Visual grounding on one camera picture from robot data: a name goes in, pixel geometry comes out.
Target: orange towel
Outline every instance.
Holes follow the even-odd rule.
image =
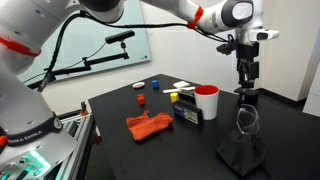
[[[127,118],[128,128],[136,141],[165,129],[172,123],[172,118],[167,113],[159,113],[153,118],[149,118],[148,114],[149,111],[146,110],[141,116]]]

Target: whiteboard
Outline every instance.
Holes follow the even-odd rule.
[[[140,1],[125,1],[125,11],[122,18],[113,25],[126,25],[126,24],[144,24],[144,19],[141,11]],[[61,26],[49,37],[42,47],[42,53],[35,60],[33,65],[18,77],[21,81],[25,81],[35,75],[44,73],[52,59],[52,54],[56,45],[57,37],[60,32]],[[57,63],[54,70],[62,69],[71,66],[82,60],[83,57],[88,57],[95,53],[105,42],[105,38],[128,31],[129,29],[111,28],[101,25],[85,18],[77,18],[73,20],[67,27]],[[123,66],[138,64],[151,60],[151,54],[145,29],[132,29],[135,36],[126,39],[126,51],[129,59],[118,59],[105,63],[92,65],[91,71],[81,73],[73,73],[69,75],[56,76],[57,80],[72,78],[76,76],[83,76],[90,73],[102,72]],[[103,58],[111,55],[123,53],[120,42],[113,44],[106,44],[104,48],[91,60]],[[44,75],[39,76],[26,84],[42,80]]]

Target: white wall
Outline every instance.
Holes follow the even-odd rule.
[[[196,2],[207,7],[220,1]],[[142,7],[145,23],[183,22],[149,5],[143,4]],[[236,59],[219,54],[216,47],[220,43],[183,27],[148,30],[148,38],[152,55],[150,63],[49,85],[43,94],[52,110],[60,114],[78,109],[83,100],[159,73],[200,84],[214,84],[229,92],[238,87]]]
[[[320,1],[267,0],[266,25],[280,38],[266,43],[262,87],[292,100],[307,97],[316,71]]]

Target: black table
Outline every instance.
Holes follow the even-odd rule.
[[[159,80],[159,90],[152,89],[154,79]],[[218,117],[198,126],[175,117],[169,94],[162,93],[180,79],[157,75],[143,81],[143,89],[128,85],[89,100],[115,177],[239,179],[215,152],[226,134],[236,128],[238,96],[221,91]],[[144,107],[137,102],[140,93],[145,96]],[[263,96],[256,107],[261,120],[258,135],[268,152],[263,166],[244,179],[320,179],[320,118],[272,103]],[[126,118],[139,116],[146,109],[150,117],[167,112],[174,117],[174,123],[135,142]]]

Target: clear glass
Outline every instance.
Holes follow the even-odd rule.
[[[256,134],[260,129],[260,120],[256,108],[248,104],[240,105],[237,126],[242,134]]]

